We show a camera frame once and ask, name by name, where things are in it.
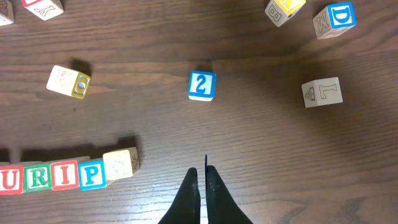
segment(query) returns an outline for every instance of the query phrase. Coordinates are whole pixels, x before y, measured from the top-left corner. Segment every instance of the blue block face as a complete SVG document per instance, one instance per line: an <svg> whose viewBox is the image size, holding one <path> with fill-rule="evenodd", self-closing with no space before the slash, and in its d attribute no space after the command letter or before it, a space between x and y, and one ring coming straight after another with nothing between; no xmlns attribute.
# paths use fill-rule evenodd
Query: blue block face
<svg viewBox="0 0 398 224"><path fill-rule="evenodd" d="M338 29L356 25L354 7L351 2L343 2L328 6L331 28Z"/></svg>
<svg viewBox="0 0 398 224"><path fill-rule="evenodd" d="M214 97L216 88L216 74L213 72L192 71L189 79L189 96L203 98Z"/></svg>
<svg viewBox="0 0 398 224"><path fill-rule="evenodd" d="M79 164L80 190L93 190L106 187L104 161L91 161Z"/></svg>

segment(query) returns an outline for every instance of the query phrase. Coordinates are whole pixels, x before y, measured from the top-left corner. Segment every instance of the green block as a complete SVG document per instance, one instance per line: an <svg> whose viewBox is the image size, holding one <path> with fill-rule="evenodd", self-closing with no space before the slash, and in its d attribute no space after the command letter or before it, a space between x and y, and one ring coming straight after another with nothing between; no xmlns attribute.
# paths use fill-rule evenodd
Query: green block
<svg viewBox="0 0 398 224"><path fill-rule="evenodd" d="M51 189L50 165L24 167L25 192L36 192Z"/></svg>

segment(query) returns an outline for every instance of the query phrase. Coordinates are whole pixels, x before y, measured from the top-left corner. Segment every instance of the number 2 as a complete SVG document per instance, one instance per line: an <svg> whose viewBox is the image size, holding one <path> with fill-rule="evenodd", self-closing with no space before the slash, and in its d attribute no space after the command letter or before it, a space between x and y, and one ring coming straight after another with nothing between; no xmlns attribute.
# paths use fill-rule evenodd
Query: number 2
<svg viewBox="0 0 398 224"><path fill-rule="evenodd" d="M203 84L205 84L205 82L206 82L206 76L204 76L204 75L199 75L198 78L197 78L197 81L199 81L199 80L200 80L200 83L199 83L198 86L197 86L197 93L205 93L206 88L204 88L204 89L202 89L202 90L200 90L199 88L200 88Z"/></svg>

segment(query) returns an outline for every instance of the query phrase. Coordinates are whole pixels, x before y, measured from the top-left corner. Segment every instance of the wooden table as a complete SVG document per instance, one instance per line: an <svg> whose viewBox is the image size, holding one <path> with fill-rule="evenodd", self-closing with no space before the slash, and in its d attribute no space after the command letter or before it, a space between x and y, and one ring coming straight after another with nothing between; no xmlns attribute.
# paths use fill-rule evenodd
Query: wooden table
<svg viewBox="0 0 398 224"><path fill-rule="evenodd" d="M0 148L46 161L136 145L106 189L0 197L1 223L157 223L204 158L254 223L398 222L398 3L353 0L358 25L317 40L310 1L280 28L262 1L64 0L41 21L18 0L0 27ZM84 100L46 90L54 65L92 75ZM189 100L193 69L217 73ZM339 77L344 103L305 109L301 84Z"/></svg>

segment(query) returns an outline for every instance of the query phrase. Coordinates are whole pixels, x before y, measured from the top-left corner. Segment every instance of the red block face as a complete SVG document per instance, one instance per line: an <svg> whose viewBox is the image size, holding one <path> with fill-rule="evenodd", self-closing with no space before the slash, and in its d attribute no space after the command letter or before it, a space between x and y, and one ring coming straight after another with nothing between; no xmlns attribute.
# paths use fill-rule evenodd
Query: red block face
<svg viewBox="0 0 398 224"><path fill-rule="evenodd" d="M24 167L0 167L0 195L22 194L24 189Z"/></svg>
<svg viewBox="0 0 398 224"><path fill-rule="evenodd" d="M52 190L67 190L79 187L78 164L76 160L51 164Z"/></svg>

